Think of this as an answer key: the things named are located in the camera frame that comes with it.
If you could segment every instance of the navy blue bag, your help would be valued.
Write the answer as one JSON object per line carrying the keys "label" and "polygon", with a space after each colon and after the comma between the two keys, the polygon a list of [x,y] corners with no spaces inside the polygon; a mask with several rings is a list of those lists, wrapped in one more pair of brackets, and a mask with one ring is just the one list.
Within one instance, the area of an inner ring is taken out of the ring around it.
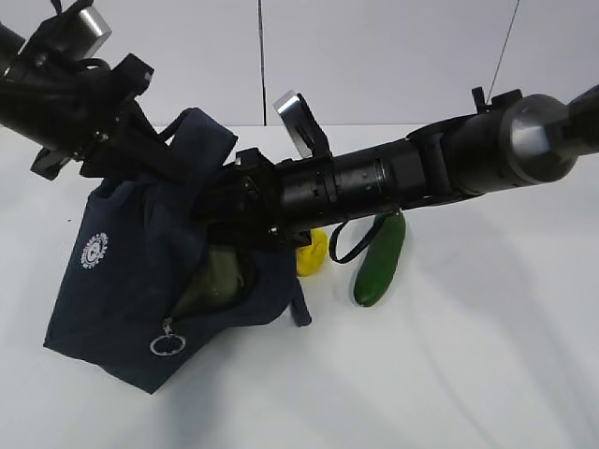
{"label": "navy blue bag", "polygon": [[88,198],[44,346],[153,393],[228,327],[265,325],[290,304],[298,326],[310,324],[293,250],[250,252],[256,279],[236,306],[171,317],[208,251],[193,205],[236,141],[189,109],[171,144],[192,171],[188,182],[103,180]]}

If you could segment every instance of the cucumber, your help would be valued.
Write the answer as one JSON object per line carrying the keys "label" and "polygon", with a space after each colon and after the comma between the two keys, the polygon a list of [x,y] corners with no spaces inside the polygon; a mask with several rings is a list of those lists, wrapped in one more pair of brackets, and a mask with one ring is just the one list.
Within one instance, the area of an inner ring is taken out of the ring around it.
{"label": "cucumber", "polygon": [[371,307],[389,288],[405,240],[405,219],[401,212],[388,217],[368,248],[354,284],[354,299]]}

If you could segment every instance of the printed logo on bag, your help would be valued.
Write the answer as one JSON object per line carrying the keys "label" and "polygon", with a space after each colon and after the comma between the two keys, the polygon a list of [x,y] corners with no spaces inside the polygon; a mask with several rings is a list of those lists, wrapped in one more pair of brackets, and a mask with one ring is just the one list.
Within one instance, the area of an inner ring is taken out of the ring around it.
{"label": "printed logo on bag", "polygon": [[109,248],[109,236],[103,232],[95,234],[89,239],[83,253],[81,253],[81,264],[86,269],[92,269],[101,262]]}

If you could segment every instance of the yellow toy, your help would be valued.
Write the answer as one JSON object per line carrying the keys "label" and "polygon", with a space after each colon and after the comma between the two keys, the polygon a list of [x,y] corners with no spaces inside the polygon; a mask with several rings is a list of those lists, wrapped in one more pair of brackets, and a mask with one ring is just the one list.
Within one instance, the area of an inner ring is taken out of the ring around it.
{"label": "yellow toy", "polygon": [[298,248],[298,276],[311,276],[315,274],[325,262],[329,252],[329,236],[321,229],[312,229],[312,245]]}

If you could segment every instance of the metal bracket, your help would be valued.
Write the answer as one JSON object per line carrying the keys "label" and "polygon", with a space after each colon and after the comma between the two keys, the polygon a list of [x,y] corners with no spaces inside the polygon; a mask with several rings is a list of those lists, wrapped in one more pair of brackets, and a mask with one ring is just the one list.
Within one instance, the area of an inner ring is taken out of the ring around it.
{"label": "metal bracket", "polygon": [[302,158],[332,156],[329,140],[301,94],[287,92],[274,103],[274,108]]}

